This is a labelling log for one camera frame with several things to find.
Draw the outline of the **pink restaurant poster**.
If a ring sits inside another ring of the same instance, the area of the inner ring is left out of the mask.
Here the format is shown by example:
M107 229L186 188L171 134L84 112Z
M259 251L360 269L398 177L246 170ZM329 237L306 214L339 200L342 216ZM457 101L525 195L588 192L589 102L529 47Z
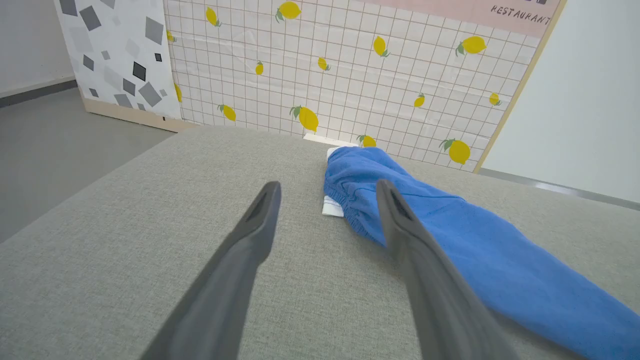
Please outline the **pink restaurant poster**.
M563 0L363 0L542 38Z

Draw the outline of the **lemon print grid panel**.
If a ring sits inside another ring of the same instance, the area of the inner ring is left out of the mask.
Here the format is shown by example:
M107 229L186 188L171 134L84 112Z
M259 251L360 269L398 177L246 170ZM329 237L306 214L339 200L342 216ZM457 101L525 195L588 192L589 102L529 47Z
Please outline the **lemon print grid panel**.
M182 119L477 173L566 4L537 38L363 0L167 0Z

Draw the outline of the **grey terrazzo print panel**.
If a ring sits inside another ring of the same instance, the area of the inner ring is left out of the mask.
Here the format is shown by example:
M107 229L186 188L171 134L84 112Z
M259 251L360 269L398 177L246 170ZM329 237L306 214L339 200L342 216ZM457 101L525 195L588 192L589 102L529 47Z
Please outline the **grey terrazzo print panel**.
M54 0L87 112L169 132L183 120L167 0Z

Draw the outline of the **white post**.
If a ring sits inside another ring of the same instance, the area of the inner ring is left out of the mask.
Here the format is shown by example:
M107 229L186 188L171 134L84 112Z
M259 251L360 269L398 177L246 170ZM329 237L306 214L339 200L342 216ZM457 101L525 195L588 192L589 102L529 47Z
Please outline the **white post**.
M331 139L329 137L318 136L317 134L312 134L312 133L306 133L302 138L307 141L329 144L334 147L359 147L358 143L352 143L352 142L342 141L338 139Z

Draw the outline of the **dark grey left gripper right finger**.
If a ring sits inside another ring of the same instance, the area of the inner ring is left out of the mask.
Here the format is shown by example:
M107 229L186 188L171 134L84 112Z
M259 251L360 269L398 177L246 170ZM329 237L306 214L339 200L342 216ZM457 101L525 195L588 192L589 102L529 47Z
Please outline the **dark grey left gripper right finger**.
M398 189L375 187L382 232L406 285L423 360L519 360L502 328Z

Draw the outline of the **blue shorts with white stripe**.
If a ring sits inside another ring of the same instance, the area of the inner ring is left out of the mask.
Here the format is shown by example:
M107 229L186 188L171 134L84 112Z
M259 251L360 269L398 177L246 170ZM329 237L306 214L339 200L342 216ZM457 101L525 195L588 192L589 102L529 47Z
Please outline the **blue shorts with white stripe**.
M356 234L389 251L378 182L391 183L402 205L439 245L492 311L588 360L640 360L640 315L505 219L421 182L376 147L327 151L323 190Z

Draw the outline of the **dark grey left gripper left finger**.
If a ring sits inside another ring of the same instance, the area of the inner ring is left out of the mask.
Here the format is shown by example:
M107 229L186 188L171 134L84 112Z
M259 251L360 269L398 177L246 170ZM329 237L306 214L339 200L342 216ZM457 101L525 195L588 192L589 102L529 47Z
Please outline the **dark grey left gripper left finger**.
M265 183L141 360L237 360L258 268L270 255L281 183Z

